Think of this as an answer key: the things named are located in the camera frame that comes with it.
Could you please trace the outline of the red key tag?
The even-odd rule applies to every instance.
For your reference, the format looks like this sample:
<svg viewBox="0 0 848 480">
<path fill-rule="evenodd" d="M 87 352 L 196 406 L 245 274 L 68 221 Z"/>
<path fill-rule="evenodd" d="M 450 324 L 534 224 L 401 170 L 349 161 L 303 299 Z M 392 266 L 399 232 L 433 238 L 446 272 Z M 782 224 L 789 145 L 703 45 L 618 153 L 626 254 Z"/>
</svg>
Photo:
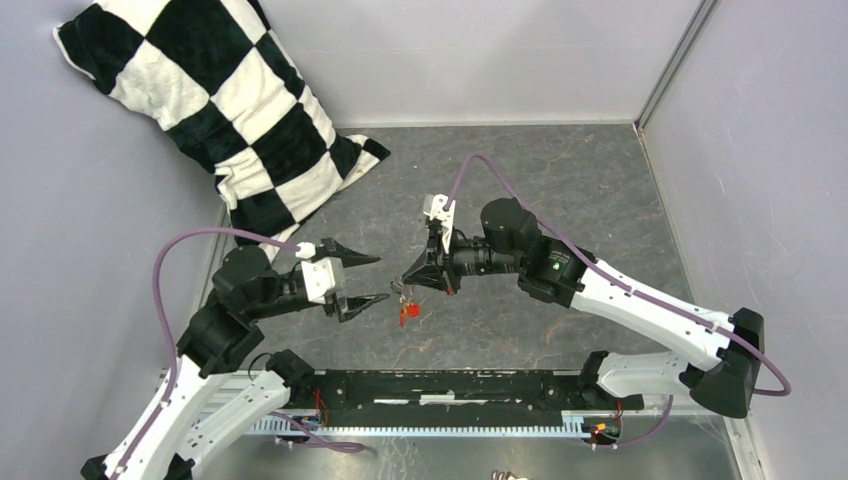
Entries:
<svg viewBox="0 0 848 480">
<path fill-rule="evenodd" d="M 418 318 L 421 315 L 421 305 L 416 302 L 402 301 L 399 311 L 399 326 L 404 329 L 410 319 Z"/>
</svg>

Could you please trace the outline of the large metal keyring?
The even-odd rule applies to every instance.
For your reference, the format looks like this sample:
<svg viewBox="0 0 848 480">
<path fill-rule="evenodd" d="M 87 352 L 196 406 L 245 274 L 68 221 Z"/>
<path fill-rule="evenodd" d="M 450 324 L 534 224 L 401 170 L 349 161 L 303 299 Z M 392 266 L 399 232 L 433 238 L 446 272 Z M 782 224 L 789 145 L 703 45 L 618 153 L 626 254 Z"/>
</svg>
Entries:
<svg viewBox="0 0 848 480">
<path fill-rule="evenodd" d="M 401 302 L 409 302 L 414 297 L 414 288 L 405 284 L 400 278 L 393 279 L 390 287 L 392 292 L 399 296 Z"/>
</svg>

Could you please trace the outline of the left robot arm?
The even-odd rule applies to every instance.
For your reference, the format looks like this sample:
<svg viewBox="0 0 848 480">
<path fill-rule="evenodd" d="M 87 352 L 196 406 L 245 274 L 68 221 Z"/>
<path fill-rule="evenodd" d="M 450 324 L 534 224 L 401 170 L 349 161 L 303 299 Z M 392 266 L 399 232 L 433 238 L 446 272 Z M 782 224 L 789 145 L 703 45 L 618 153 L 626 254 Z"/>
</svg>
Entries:
<svg viewBox="0 0 848 480">
<path fill-rule="evenodd" d="M 277 272 L 258 245 L 231 250 L 212 277 L 212 290 L 175 344 L 172 368 L 155 397 L 115 449 L 86 461 L 85 479 L 197 479 L 208 463 L 257 421 L 286 404 L 306 405 L 313 369 L 286 350 L 273 354 L 235 398 L 206 419 L 202 408 L 262 342 L 259 320 L 320 307 L 339 322 L 385 300 L 347 298 L 344 271 L 377 262 L 332 238 L 296 247 L 297 265 Z"/>
</svg>

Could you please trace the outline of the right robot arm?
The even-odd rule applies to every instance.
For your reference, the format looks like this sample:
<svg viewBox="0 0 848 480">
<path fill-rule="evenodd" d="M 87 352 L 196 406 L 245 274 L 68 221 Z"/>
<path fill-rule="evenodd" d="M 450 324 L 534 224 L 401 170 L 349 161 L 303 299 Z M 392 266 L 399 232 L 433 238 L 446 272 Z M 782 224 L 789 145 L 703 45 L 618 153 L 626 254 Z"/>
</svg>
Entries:
<svg viewBox="0 0 848 480">
<path fill-rule="evenodd" d="M 401 276 L 403 286 L 455 295 L 465 277 L 513 274 L 534 300 L 603 317 L 664 346 L 649 354 L 592 353 L 577 382 L 585 405 L 680 395 L 718 415 L 748 416 L 764 352 L 761 314 L 709 310 L 635 281 L 591 252 L 543 234 L 514 198 L 485 205 L 476 237 L 455 229 L 454 210 L 447 196 L 426 196 L 427 242 Z"/>
</svg>

